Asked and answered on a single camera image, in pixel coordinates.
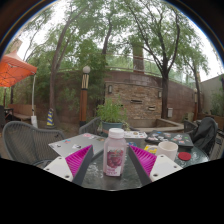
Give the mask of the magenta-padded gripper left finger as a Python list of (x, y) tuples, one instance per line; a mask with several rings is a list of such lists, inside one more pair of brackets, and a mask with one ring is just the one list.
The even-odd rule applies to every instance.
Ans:
[(92, 157), (93, 146), (89, 145), (67, 157), (57, 157), (44, 170), (76, 185), (81, 185)]

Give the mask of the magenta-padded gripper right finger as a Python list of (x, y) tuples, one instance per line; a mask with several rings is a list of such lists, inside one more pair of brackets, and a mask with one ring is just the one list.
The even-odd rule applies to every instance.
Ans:
[(128, 152), (143, 186), (182, 169), (166, 155), (156, 156), (136, 146), (129, 146)]

